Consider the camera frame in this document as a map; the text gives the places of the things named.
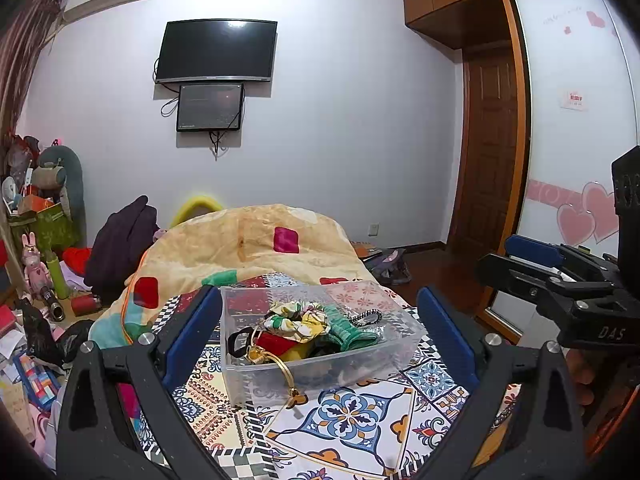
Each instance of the cable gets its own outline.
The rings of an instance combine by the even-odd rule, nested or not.
[[[170,105],[171,103],[175,103],[174,107],[171,108],[171,110],[169,110],[168,112],[164,111],[164,108],[168,105]],[[178,107],[178,98],[174,97],[173,99],[171,99],[170,101],[165,102],[162,107],[160,108],[160,115],[162,115],[162,117],[169,117],[171,116],[171,114],[173,114],[175,112],[175,109]]]
[[[229,128],[231,128],[231,125],[238,118],[238,115],[240,115],[240,112],[242,111],[243,108],[244,108],[244,88],[242,88],[242,104],[238,109],[238,113],[234,115],[234,118],[231,119],[231,122],[228,124],[228,126],[224,130],[215,130],[216,140],[213,140],[214,130],[209,130],[209,139],[211,139],[211,143],[213,144],[213,154],[216,157],[216,159],[218,158],[218,147],[220,146],[220,140],[222,140],[222,137],[224,137],[225,134],[229,131]]]
[[[173,88],[169,88],[167,85],[165,85],[164,83],[159,83],[156,81],[156,73],[158,72],[158,61],[160,61],[160,58],[156,59],[156,62],[154,63],[154,83],[156,83],[157,85],[162,85],[164,86],[168,91],[173,92],[175,94],[179,94],[180,91],[179,90],[174,90]]]

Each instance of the tile pattern bedsheet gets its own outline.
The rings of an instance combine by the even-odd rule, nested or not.
[[[283,274],[267,274],[238,285],[302,284]],[[417,319],[416,309],[388,288],[351,282],[348,289],[348,297],[335,299],[372,308],[394,301]],[[185,303],[180,296],[167,301],[153,325],[154,332]],[[517,390],[510,386],[497,420],[506,418]],[[225,470],[238,468],[238,476],[232,478],[399,480],[411,476],[428,458],[462,409],[468,392],[447,374],[433,341],[425,336],[411,365],[388,377],[325,390],[317,398],[301,396],[289,407],[249,402],[238,408],[226,396],[220,332],[214,331],[188,382],[173,396],[184,418]],[[146,456],[168,466],[144,416],[140,419],[137,434]],[[234,456],[251,457],[252,462],[246,458],[230,461]]]

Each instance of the window curtain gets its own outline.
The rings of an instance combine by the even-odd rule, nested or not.
[[[2,175],[8,173],[6,154],[15,137],[15,127],[27,97],[38,55],[50,39],[47,35],[61,17],[62,0],[24,0],[13,23],[0,38],[0,162]],[[13,244],[7,211],[1,206],[0,234],[9,261],[7,272],[12,285],[25,289],[22,266]]]

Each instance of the pink heart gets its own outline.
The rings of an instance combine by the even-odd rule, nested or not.
[[[604,28],[607,25],[605,21],[592,10],[587,10],[587,18],[589,19],[589,23],[591,23],[591,27]]]
[[[582,190],[582,206],[596,221],[593,237],[599,244],[605,238],[618,232],[618,216],[614,206],[613,193],[607,194],[602,184],[588,182]]]
[[[589,212],[577,212],[574,206],[562,204],[558,208],[558,228],[568,245],[576,246],[587,241],[596,227],[596,221]]]

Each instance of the gold bangle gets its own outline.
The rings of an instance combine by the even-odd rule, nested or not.
[[[284,361],[280,359],[277,355],[274,355],[271,352],[267,352],[266,350],[262,352],[262,354],[265,357],[268,357],[269,359],[271,359],[274,363],[278,365],[278,368],[282,370],[282,373],[284,374],[284,378],[287,381],[287,386],[289,387],[289,395],[291,397],[295,397],[299,395],[298,390],[296,389],[296,385],[293,382],[293,375],[291,374],[291,371],[287,368],[287,365],[284,364]]]
[[[260,330],[260,327],[256,326],[254,328],[254,331],[251,334],[251,338],[249,339],[249,349],[250,348],[260,348],[261,352],[260,354],[263,355],[266,358],[269,358],[271,361],[273,361],[274,363],[276,363],[278,365],[278,368],[280,368],[280,370],[282,371],[285,380],[287,381],[287,386],[289,387],[289,395],[293,398],[295,396],[298,396],[300,393],[298,391],[298,389],[296,388],[296,385],[293,381],[293,375],[291,373],[291,371],[289,370],[289,368],[287,368],[287,365],[284,364],[284,361],[282,359],[280,359],[277,355],[272,354],[271,352],[267,352],[264,348],[259,347],[256,343],[255,343],[255,339],[256,339],[256,335],[258,333],[258,331]]]

